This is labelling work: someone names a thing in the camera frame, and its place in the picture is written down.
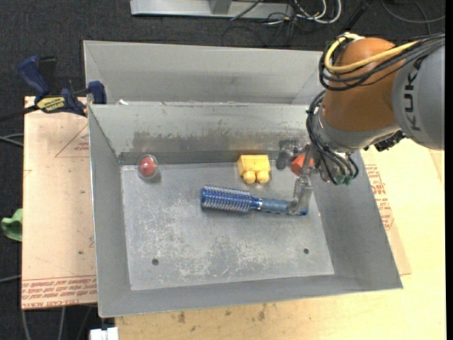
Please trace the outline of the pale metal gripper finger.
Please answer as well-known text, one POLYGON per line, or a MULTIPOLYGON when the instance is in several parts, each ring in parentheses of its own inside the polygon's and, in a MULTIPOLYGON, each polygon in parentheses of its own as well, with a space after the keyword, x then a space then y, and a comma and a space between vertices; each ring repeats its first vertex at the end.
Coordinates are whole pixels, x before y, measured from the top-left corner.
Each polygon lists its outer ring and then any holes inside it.
POLYGON ((293 200, 292 200, 292 204, 291 204, 291 213, 292 214, 298 214, 300 212, 299 206, 300 206, 300 201, 301 201, 301 199, 300 199, 301 193, 302 193, 301 181, 300 181, 300 178, 298 178, 294 182, 293 200))
POLYGON ((313 193, 312 186, 310 186, 310 185, 302 186, 301 193, 299 196, 299 204, 300 204, 299 214, 300 215, 308 214, 312 193, 313 193))

